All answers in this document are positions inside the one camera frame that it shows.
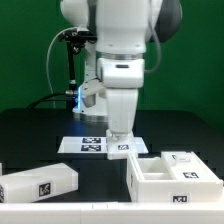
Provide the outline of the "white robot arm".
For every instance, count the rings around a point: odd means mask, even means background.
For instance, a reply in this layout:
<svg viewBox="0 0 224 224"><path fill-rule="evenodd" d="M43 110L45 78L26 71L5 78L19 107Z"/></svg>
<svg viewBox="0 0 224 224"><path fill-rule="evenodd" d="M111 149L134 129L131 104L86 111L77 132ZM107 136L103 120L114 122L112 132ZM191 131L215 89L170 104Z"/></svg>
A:
<svg viewBox="0 0 224 224"><path fill-rule="evenodd" d="M146 44L172 38L182 21L180 0L61 0L64 18L96 36L96 74L107 100L108 132L132 132L144 85Z"/></svg>

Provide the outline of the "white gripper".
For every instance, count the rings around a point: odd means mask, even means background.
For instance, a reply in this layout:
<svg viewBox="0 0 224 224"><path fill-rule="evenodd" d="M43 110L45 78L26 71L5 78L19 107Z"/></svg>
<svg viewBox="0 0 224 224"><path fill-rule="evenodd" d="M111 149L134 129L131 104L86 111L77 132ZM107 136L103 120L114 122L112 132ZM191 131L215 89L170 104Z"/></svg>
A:
<svg viewBox="0 0 224 224"><path fill-rule="evenodd" d="M108 127L114 140L121 140L132 131L137 101L137 89L106 89Z"/></svg>

